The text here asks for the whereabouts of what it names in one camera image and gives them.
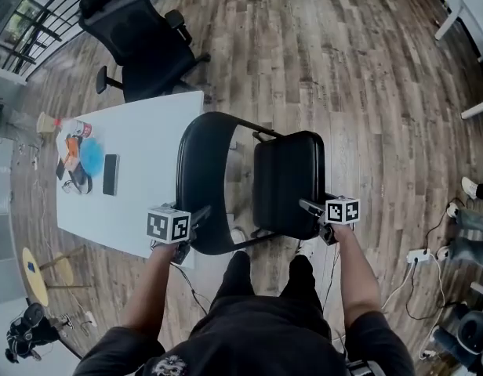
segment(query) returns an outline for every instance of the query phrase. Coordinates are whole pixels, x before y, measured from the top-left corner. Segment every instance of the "round yellow table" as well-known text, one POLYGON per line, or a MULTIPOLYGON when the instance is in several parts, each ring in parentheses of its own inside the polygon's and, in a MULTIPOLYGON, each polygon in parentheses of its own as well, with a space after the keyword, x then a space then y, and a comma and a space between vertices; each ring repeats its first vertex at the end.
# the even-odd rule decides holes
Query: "round yellow table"
POLYGON ((38 265, 35 257, 32 255, 29 248, 24 248, 22 250, 22 264, 24 265, 24 272, 27 277, 27 281, 29 282, 31 290, 38 299, 39 303, 41 303, 43 306, 48 306, 49 303, 48 290, 92 287, 90 285, 70 285, 73 283, 74 276, 72 274, 71 264, 69 263, 67 258, 81 251, 83 248, 84 246, 82 245, 81 247, 78 247, 71 252, 68 252, 66 255, 57 253, 54 260, 41 266, 38 265), (41 271, 57 264, 60 275, 62 276, 63 280, 67 285, 47 285, 45 283, 45 280, 43 279, 41 271))

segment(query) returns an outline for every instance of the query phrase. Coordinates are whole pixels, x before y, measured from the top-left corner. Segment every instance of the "chair seat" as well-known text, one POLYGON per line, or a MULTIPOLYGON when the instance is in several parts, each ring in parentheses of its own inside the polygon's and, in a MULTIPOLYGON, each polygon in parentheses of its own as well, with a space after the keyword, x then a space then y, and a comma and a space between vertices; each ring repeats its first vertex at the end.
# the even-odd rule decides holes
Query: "chair seat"
POLYGON ((172 88, 195 64, 191 49, 185 45, 140 54, 122 70, 123 94, 126 102, 160 96, 172 88))
POLYGON ((301 240, 315 237, 318 219, 300 207, 299 199, 319 202, 324 165, 323 142, 313 132, 259 143, 254 151, 254 224, 301 240))

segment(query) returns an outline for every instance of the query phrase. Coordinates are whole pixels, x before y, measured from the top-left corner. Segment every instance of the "black phone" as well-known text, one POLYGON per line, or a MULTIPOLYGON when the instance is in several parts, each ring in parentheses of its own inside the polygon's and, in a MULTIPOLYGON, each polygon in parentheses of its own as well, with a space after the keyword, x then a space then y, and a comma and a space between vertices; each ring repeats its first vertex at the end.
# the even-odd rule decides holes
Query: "black phone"
POLYGON ((55 174, 60 181, 62 181, 62 177, 64 177, 65 170, 66 168, 64 167, 64 162, 62 159, 59 159, 59 164, 56 166, 55 174))
POLYGON ((116 182, 118 175, 119 156, 117 154, 106 154, 103 163, 102 193, 104 195, 116 195, 116 182))

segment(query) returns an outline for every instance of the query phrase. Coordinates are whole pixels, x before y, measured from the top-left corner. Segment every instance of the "office chair armrest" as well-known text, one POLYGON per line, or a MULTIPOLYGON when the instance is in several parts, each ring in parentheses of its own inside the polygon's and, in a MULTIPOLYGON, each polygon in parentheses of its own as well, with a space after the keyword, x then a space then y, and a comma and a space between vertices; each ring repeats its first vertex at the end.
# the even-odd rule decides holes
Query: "office chair armrest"
POLYGON ((186 29, 186 24, 184 22, 184 17, 182 16, 182 14, 179 13, 179 11, 177 11, 176 9, 173 9, 172 11, 169 11, 165 14, 165 19, 172 29, 180 32, 180 34, 186 40, 186 43, 189 45, 193 38, 186 29))
POLYGON ((123 84, 114 80, 113 78, 109 78, 107 76, 107 66, 103 66, 97 73, 97 80, 95 84, 97 94, 100 95, 103 91, 105 91, 108 85, 123 90, 123 84))

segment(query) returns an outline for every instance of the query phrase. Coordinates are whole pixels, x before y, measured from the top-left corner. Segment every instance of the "black chair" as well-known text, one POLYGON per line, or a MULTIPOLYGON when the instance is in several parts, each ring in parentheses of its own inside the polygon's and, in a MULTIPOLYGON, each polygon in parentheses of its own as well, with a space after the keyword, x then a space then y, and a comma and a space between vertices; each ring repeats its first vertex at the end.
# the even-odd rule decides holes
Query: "black chair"
POLYGON ((171 93, 175 85, 193 90, 180 78, 208 53, 194 57, 191 36, 177 10, 160 16, 149 0, 81 0, 80 27, 101 41, 122 66, 122 83, 100 69, 96 91, 122 89, 126 102, 171 93))
POLYGON ((278 235, 308 240, 318 235, 318 217, 299 205, 304 198, 323 203, 325 154, 318 134, 308 131, 283 136, 228 114, 211 112, 196 118, 183 134, 176 176, 176 208, 195 213, 210 207, 209 217, 195 230, 191 246, 220 255, 278 235), (252 212, 254 224, 271 232, 235 244, 227 221, 224 173, 237 126, 253 129, 260 143, 254 151, 252 212), (273 139, 265 141, 260 134, 273 139))

